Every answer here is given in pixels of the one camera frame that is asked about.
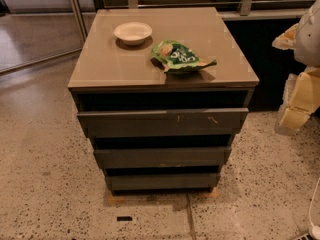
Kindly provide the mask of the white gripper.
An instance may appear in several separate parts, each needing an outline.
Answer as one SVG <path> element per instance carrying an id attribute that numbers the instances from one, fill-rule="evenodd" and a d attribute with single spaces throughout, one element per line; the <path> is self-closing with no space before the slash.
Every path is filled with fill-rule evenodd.
<path id="1" fill-rule="evenodd" d="M 294 24 L 276 37 L 272 46 L 293 50 L 297 27 L 298 24 Z M 294 135 L 320 107 L 320 68 L 307 66 L 299 75 L 290 74 L 285 83 L 283 102 L 274 129 L 280 135 Z"/>

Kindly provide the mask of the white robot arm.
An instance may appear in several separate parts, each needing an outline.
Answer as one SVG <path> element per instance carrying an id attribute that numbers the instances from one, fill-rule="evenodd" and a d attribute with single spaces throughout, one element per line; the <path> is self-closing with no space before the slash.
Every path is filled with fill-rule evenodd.
<path id="1" fill-rule="evenodd" d="M 278 134 L 293 135 L 320 107 L 320 0 L 297 24 L 276 37 L 272 46 L 291 49 L 295 60 L 306 66 L 299 75 L 288 76 L 275 124 Z"/>

